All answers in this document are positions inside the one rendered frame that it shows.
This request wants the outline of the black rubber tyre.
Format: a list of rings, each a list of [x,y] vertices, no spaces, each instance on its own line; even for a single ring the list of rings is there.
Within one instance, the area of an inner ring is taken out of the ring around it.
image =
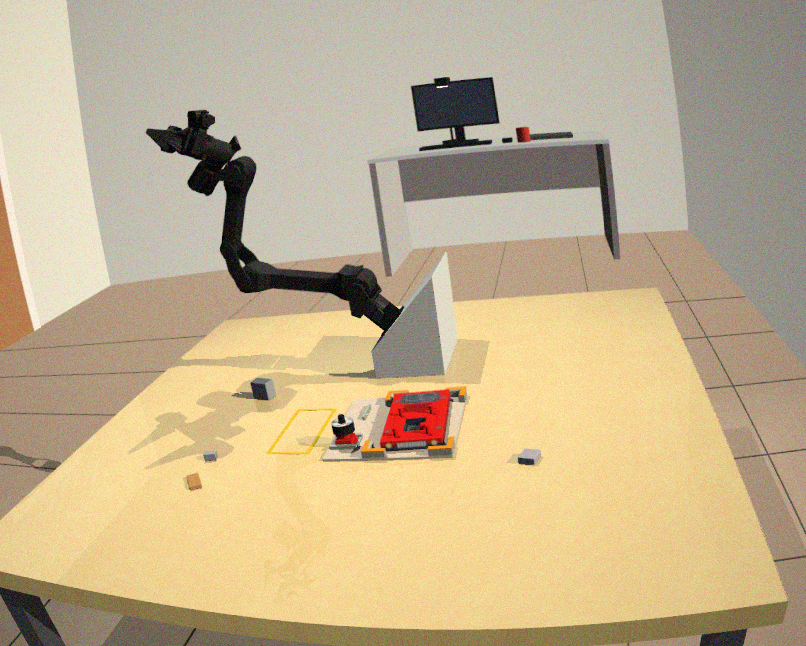
[[[345,417],[345,423],[339,423],[338,418],[331,421],[332,430],[335,435],[350,435],[355,431],[354,421],[351,417]]]

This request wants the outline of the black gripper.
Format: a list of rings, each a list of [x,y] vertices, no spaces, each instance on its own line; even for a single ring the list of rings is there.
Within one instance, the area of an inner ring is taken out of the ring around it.
[[[214,136],[208,137],[206,130],[194,128],[194,131],[197,131],[195,137],[192,127],[182,130],[182,128],[170,125],[167,130],[147,129],[146,134],[160,146],[163,152],[176,151],[181,155],[206,162],[214,151],[216,140],[213,138]]]

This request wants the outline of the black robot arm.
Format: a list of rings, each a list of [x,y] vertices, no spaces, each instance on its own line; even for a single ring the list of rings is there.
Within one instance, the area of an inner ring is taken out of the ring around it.
[[[215,117],[208,114],[207,110],[188,112],[188,127],[193,128],[194,137],[197,134],[194,128],[207,131],[215,123]],[[206,162],[198,163],[187,183],[191,190],[208,197],[217,183],[224,181],[227,197],[220,252],[238,289],[244,293],[269,289],[332,293],[349,301],[352,316],[360,319],[364,315],[384,330],[381,334],[383,336],[399,317],[404,306],[398,309],[380,295],[382,289],[372,270],[362,268],[363,265],[346,265],[335,273],[274,268],[259,261],[247,249],[241,242],[241,237],[246,198],[255,177],[256,163],[248,156],[230,161],[241,150],[236,135],[229,143],[215,140],[211,157]],[[239,259],[245,264],[244,267]]]

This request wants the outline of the orange-brown block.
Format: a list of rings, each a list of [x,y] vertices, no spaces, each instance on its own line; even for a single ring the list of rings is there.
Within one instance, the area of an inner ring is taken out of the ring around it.
[[[187,482],[188,482],[188,485],[190,487],[190,490],[193,490],[193,489],[195,490],[195,489],[198,489],[200,487],[202,488],[202,483],[200,481],[198,473],[193,473],[191,475],[186,475],[186,477],[187,477]]]

